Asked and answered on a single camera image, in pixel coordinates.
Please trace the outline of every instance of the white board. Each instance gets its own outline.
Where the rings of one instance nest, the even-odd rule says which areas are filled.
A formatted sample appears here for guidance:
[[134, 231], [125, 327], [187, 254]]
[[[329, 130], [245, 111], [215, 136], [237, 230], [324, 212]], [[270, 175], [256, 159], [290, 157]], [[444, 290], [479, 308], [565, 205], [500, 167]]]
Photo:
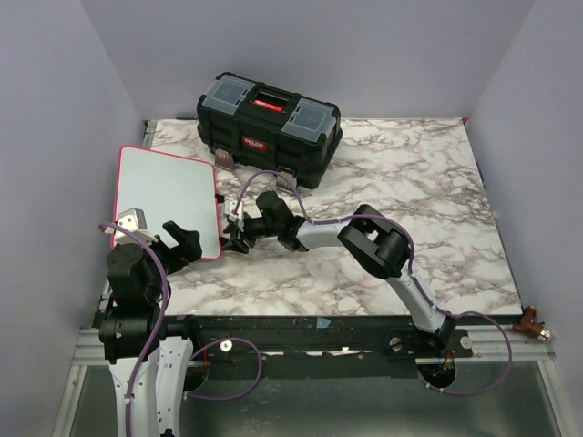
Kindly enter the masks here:
[[178, 243], [162, 224], [173, 220], [200, 233], [202, 259], [220, 257], [215, 191], [215, 169], [209, 162], [135, 146], [119, 150], [114, 217], [127, 209], [143, 209], [148, 230], [170, 248]]

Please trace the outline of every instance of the copper-colored connector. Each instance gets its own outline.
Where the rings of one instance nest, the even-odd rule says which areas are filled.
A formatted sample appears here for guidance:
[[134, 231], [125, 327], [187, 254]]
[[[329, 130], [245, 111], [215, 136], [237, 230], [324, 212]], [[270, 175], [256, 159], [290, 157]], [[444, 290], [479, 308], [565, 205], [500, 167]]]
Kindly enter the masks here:
[[523, 332], [533, 339], [549, 341], [552, 337], [550, 330], [547, 330], [542, 324], [535, 322], [536, 316], [537, 309], [535, 307], [527, 307], [520, 323], [514, 323], [512, 330]]

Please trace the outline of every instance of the white marble tabletop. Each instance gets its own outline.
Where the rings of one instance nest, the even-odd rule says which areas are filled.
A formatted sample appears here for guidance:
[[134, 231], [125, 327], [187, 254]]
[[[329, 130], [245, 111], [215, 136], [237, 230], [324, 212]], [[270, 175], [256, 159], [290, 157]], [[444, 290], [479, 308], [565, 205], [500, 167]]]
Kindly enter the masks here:
[[[368, 203], [410, 231], [417, 267], [449, 310], [521, 313], [461, 119], [344, 120], [343, 131], [320, 186], [302, 189], [308, 213], [337, 217]], [[214, 162], [196, 121], [159, 121], [152, 148]], [[219, 193], [236, 197], [255, 171], [217, 168]], [[245, 199], [252, 216], [259, 215], [257, 195], [275, 187], [272, 176], [256, 180]], [[300, 213], [291, 196], [281, 196]], [[265, 239], [249, 255], [226, 252], [169, 281], [173, 315], [407, 314], [391, 287], [343, 248], [291, 253]]]

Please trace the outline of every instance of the red border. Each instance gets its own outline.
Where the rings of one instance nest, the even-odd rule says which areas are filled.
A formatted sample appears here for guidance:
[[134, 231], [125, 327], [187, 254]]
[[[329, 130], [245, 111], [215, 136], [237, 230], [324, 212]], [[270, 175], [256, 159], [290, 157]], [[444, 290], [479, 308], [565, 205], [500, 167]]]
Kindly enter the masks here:
[[[174, 158], [181, 158], [181, 159], [188, 159], [190, 161], [197, 161], [197, 162], [202, 162], [203, 164], [207, 164], [212, 168], [212, 179], [213, 182], [215, 184], [215, 193], [217, 192], [217, 173], [215, 172], [215, 166], [213, 166], [212, 164], [210, 164], [210, 162], [208, 161], [203, 161], [202, 159], [196, 159], [196, 158], [190, 158], [190, 157], [182, 157], [180, 155], [174, 155], [173, 153], [167, 153], [167, 152], [158, 152], [157, 150], [151, 150], [149, 148], [143, 148], [140, 146], [136, 146], [134, 144], [125, 144], [122, 147], [119, 148], [119, 153], [118, 153], [118, 173], [116, 174], [116, 194], [113, 200], [113, 221], [116, 221], [117, 215], [118, 215], [118, 192], [119, 192], [119, 170], [121, 169], [121, 152], [123, 152], [124, 148], [129, 147], [129, 148], [137, 148], [138, 150], [143, 150], [144, 152], [150, 152], [150, 153], [158, 153], [160, 155], [166, 155], [169, 157], [174, 157]], [[219, 232], [219, 236], [220, 236], [220, 214], [219, 214], [219, 202], [215, 199], [215, 210], [217, 211], [217, 231]], [[114, 247], [113, 244], [113, 234], [111, 235], [111, 247]], [[201, 261], [216, 261], [217, 259], [220, 259], [220, 257], [222, 257], [222, 244], [220, 244], [219, 242], [219, 256], [216, 258], [201, 258]]]

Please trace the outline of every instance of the gray floor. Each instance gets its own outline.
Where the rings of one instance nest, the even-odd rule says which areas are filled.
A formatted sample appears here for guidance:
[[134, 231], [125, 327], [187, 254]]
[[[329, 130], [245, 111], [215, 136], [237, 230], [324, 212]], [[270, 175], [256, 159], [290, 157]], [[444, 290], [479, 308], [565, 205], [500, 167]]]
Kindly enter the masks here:
[[[488, 384], [504, 364], [460, 364], [452, 386]], [[208, 381], [205, 394], [234, 393], [246, 381]], [[115, 397], [107, 368], [90, 368], [72, 436], [116, 436]], [[471, 398], [430, 392], [417, 380], [263, 380], [232, 402], [185, 401], [182, 436], [381, 437], [559, 436], [538, 366], [516, 363], [497, 390]]]

